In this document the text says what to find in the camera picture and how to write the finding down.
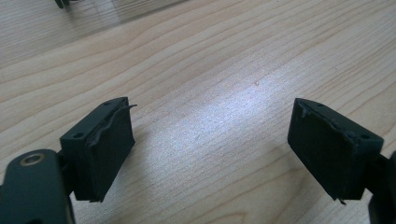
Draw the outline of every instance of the black plastic part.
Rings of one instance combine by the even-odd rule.
[[[8,165],[1,188],[0,223],[75,223],[56,152],[31,151]]]
[[[359,200],[384,140],[326,105],[295,99],[288,142],[333,199]]]
[[[132,146],[128,98],[107,101],[61,137],[64,167],[78,200],[102,202]]]

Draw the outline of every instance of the wooden surface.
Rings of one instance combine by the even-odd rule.
[[[138,104],[134,152],[103,203],[73,200],[78,223],[368,223],[370,192],[334,202],[291,151],[295,97],[383,136],[384,155],[396,149],[393,0],[190,0],[29,57],[7,52],[1,178],[24,152],[60,150],[103,101]]]

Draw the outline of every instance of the round joint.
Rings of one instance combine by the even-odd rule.
[[[25,158],[21,159],[20,165],[21,166],[30,166],[38,164],[39,162],[43,161],[46,156],[43,153],[35,153]]]

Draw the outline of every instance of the light wood tabletop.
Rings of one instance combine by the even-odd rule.
[[[301,97],[382,136],[386,157],[396,150],[395,1],[168,1],[144,13],[117,7],[126,0],[24,2],[0,2],[1,179],[128,96],[133,152],[102,203],[71,196],[77,223],[369,223],[371,193],[333,201],[287,134]],[[70,19],[76,8],[86,15]]]

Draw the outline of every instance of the wooden table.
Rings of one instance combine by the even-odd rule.
[[[384,137],[385,156],[396,149],[395,1],[190,0],[109,25],[93,6],[99,27],[59,43],[45,15],[71,12],[43,1],[41,17],[0,20],[1,179],[13,158],[60,150],[97,105],[128,96],[133,153],[103,203],[73,200],[78,223],[369,222],[371,193],[334,202],[287,133],[302,97]],[[18,28],[29,22],[43,37]]]

